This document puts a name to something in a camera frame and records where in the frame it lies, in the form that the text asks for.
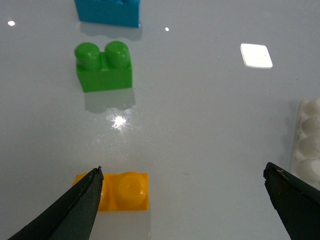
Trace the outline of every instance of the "white lego stud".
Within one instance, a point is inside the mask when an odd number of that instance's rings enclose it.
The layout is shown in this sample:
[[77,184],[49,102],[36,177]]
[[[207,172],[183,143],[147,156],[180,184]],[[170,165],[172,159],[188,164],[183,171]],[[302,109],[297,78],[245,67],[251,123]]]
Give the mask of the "white lego stud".
[[300,102],[289,171],[320,190],[320,98]]
[[240,45],[244,64],[251,68],[270,69],[271,57],[265,45],[242,43]]
[[309,158],[302,160],[297,164],[297,174],[306,182],[317,183],[320,182],[320,159]]

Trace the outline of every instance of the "blue lego brick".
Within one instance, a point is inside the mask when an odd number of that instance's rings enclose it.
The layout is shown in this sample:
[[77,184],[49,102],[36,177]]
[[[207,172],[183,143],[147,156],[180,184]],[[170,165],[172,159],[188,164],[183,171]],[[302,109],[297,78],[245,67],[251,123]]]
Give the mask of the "blue lego brick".
[[139,27],[140,0],[74,0],[82,22]]

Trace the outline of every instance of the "lego brick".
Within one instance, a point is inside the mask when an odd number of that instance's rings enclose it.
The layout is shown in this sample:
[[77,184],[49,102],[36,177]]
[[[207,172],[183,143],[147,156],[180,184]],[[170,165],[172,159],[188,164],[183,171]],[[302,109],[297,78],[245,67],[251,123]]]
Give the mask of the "lego brick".
[[[78,174],[76,184],[86,173]],[[149,209],[148,174],[133,171],[103,174],[98,212],[145,211]]]
[[139,27],[140,0],[74,0],[82,22]]
[[289,171],[320,190],[320,98],[299,104]]
[[76,73],[84,92],[132,88],[132,65],[128,46],[112,41],[105,52],[90,42],[74,50]]

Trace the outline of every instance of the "green lego stud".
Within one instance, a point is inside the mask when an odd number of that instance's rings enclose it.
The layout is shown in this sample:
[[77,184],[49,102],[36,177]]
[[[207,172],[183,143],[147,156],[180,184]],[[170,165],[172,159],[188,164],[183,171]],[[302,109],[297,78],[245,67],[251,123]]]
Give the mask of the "green lego stud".
[[128,46],[112,41],[105,52],[90,42],[74,50],[76,73],[84,92],[132,88],[132,65]]

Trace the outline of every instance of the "yellow lego stud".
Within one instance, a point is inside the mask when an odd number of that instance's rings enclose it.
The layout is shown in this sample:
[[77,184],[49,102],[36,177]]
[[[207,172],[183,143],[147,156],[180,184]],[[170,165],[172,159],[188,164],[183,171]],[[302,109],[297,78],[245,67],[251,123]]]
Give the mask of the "yellow lego stud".
[[[86,173],[76,176],[76,184]],[[98,211],[143,211],[149,208],[148,174],[133,171],[103,174]]]

